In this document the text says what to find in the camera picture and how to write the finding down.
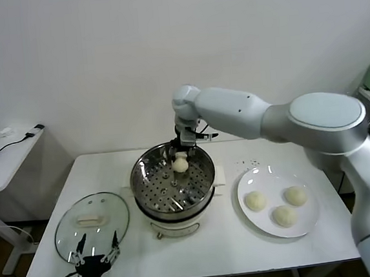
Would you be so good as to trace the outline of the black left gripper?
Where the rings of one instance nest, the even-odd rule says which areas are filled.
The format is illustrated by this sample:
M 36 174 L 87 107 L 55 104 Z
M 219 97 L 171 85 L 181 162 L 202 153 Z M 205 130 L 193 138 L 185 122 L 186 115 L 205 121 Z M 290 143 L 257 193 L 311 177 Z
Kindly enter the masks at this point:
M 106 255 L 83 257 L 87 235 L 84 234 L 76 245 L 76 249 L 70 252 L 70 263 L 75 265 L 76 272 L 81 277 L 102 277 L 111 268 L 111 262 L 117 260 L 120 255 L 117 232 L 114 231 L 111 250 Z

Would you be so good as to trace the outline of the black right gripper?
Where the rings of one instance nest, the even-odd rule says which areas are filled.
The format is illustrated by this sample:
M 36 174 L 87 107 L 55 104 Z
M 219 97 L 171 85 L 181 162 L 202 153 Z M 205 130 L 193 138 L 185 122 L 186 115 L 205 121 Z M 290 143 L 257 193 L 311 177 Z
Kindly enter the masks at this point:
M 191 160 L 196 155 L 196 133 L 190 127 L 176 127 L 177 139 L 170 140 L 167 149 L 168 158 L 171 161 L 176 159 L 176 153 L 180 147 L 187 148 L 187 159 Z

